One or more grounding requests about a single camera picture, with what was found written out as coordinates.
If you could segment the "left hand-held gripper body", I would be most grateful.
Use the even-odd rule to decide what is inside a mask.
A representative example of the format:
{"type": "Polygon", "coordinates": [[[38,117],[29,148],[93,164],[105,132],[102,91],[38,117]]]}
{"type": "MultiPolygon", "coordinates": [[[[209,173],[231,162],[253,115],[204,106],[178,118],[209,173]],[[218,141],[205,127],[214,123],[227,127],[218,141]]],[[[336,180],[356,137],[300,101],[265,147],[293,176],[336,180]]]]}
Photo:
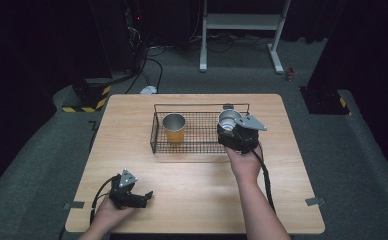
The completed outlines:
{"type": "Polygon", "coordinates": [[[136,197],[132,194],[132,188],[135,186],[137,178],[124,169],[121,174],[117,174],[112,179],[112,186],[109,192],[109,198],[118,209],[123,207],[137,206],[136,197]]]}

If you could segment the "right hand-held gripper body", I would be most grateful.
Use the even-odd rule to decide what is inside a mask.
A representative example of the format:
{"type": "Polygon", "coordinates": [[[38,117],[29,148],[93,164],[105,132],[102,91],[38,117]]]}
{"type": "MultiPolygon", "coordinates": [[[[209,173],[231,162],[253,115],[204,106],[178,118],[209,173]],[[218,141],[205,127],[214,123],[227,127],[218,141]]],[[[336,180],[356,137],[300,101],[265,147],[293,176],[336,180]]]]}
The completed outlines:
{"type": "Polygon", "coordinates": [[[224,134],[224,145],[230,149],[247,153],[259,145],[259,132],[267,127],[253,115],[233,120],[234,126],[224,134]]]}

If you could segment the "silver metal cup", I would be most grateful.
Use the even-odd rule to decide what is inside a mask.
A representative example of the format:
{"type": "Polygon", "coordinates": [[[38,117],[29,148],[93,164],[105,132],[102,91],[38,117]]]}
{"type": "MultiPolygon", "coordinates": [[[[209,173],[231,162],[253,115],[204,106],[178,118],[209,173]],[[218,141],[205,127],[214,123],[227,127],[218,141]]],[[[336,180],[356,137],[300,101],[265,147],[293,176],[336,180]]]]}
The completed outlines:
{"type": "Polygon", "coordinates": [[[235,109],[225,109],[218,115],[217,129],[220,132],[231,132],[236,127],[236,119],[242,115],[235,109]]]}

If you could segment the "black wire basket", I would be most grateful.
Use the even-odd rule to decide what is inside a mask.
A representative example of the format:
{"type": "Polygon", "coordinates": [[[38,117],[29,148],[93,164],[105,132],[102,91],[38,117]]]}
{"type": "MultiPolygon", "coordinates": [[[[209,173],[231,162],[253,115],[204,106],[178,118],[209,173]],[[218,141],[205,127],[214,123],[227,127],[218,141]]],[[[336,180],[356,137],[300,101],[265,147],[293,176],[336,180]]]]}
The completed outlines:
{"type": "MultiPolygon", "coordinates": [[[[150,137],[155,154],[220,154],[226,146],[218,143],[218,115],[223,104],[155,104],[150,137]],[[163,118],[170,113],[179,113],[186,119],[184,141],[171,144],[163,128],[163,118]]],[[[248,103],[229,103],[242,117],[251,115],[248,103]]]]}

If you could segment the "orange paper cup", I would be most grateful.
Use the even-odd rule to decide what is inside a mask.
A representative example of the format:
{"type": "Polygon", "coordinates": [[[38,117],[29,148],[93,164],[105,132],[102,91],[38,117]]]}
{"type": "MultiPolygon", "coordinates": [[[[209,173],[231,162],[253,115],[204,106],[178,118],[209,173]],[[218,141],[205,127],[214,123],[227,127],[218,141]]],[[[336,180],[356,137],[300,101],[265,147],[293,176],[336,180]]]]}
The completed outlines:
{"type": "Polygon", "coordinates": [[[163,118],[163,128],[167,141],[171,144],[180,144],[184,141],[186,119],[179,113],[170,113],[163,118]]]}

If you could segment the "person's left hand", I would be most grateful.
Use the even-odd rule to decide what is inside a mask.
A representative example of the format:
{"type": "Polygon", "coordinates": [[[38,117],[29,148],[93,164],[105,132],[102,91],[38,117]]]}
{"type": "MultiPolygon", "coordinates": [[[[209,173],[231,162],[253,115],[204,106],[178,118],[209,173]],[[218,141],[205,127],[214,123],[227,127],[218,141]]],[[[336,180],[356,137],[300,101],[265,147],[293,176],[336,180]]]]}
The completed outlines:
{"type": "Polygon", "coordinates": [[[112,200],[105,197],[98,207],[91,227],[101,236],[109,233],[135,212],[134,208],[118,209],[112,200]]]}

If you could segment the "person's right hand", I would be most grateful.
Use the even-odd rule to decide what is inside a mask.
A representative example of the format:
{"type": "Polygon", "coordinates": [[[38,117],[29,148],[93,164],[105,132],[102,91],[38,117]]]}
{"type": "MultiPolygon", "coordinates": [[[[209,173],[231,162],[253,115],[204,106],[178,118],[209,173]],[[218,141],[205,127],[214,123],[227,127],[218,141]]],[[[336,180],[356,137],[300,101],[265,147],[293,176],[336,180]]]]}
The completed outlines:
{"type": "Polygon", "coordinates": [[[226,153],[230,159],[230,165],[238,184],[256,184],[261,170],[262,149],[258,146],[254,150],[239,154],[235,150],[226,147],[226,153]]]}

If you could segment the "grey tape strip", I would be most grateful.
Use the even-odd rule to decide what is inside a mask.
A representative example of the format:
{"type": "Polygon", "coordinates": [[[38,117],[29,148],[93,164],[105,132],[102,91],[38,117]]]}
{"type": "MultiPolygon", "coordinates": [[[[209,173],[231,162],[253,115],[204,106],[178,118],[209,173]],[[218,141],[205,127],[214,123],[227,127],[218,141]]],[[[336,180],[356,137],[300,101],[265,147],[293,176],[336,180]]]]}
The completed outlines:
{"type": "Polygon", "coordinates": [[[64,204],[63,208],[66,209],[66,210],[69,210],[69,209],[72,209],[72,208],[82,209],[82,208],[84,208],[84,205],[85,205],[85,202],[72,201],[72,202],[66,202],[64,204]]]}
{"type": "Polygon", "coordinates": [[[313,205],[324,205],[326,203],[326,200],[323,197],[313,197],[305,200],[306,204],[308,206],[313,206],[313,205]]]}

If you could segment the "black yellow striped base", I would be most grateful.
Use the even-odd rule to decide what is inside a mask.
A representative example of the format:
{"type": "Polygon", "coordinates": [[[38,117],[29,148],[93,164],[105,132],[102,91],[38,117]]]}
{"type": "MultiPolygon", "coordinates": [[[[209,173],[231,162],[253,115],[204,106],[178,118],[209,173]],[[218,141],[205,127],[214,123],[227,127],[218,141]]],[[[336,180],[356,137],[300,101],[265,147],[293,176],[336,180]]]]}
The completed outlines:
{"type": "Polygon", "coordinates": [[[310,114],[350,115],[345,99],[337,92],[301,87],[300,93],[310,114]]]}
{"type": "Polygon", "coordinates": [[[110,85],[89,84],[86,80],[76,82],[65,97],[62,110],[67,113],[100,111],[110,89],[110,85]]]}

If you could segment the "white metal stand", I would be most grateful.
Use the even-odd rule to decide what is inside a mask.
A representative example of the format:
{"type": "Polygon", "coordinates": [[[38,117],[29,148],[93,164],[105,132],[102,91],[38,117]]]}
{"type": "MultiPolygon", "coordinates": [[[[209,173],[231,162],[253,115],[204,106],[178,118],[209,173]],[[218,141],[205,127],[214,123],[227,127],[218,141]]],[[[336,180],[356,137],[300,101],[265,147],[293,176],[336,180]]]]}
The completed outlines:
{"type": "Polygon", "coordinates": [[[209,13],[208,0],[203,0],[201,48],[199,71],[207,71],[207,31],[208,30],[258,30],[274,31],[274,38],[267,45],[275,72],[283,74],[284,68],[277,53],[277,47],[285,25],[291,0],[284,0],[280,14],[229,14],[209,13]]]}

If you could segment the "dark equipment rack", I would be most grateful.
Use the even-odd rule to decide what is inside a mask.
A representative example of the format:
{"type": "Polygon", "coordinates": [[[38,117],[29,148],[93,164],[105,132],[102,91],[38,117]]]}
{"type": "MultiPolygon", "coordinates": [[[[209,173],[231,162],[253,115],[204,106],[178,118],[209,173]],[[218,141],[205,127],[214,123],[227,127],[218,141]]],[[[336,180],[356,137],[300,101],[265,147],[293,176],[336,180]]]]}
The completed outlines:
{"type": "Polygon", "coordinates": [[[109,69],[132,75],[145,50],[142,0],[90,0],[109,69]]]}

